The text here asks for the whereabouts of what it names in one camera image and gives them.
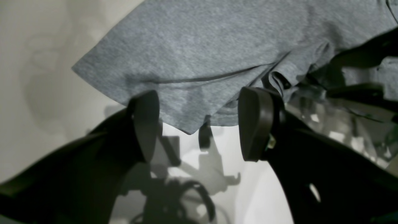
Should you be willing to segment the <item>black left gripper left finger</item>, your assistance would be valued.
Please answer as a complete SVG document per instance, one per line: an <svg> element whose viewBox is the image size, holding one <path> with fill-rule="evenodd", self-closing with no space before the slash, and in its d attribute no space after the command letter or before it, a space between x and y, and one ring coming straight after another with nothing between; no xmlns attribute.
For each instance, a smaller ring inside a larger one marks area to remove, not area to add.
<svg viewBox="0 0 398 224"><path fill-rule="evenodd" d="M88 135L1 184L1 215L26 224L106 224L122 182L155 151L159 98L134 96Z"/></svg>

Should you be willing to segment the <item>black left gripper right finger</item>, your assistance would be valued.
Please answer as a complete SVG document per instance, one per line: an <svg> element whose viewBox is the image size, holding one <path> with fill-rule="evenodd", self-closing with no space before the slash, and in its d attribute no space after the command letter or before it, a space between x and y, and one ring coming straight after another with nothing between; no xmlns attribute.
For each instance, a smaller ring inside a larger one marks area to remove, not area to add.
<svg viewBox="0 0 398 224"><path fill-rule="evenodd" d="M243 159L267 161L296 224L396 224L397 178L312 131L267 90L238 98Z"/></svg>

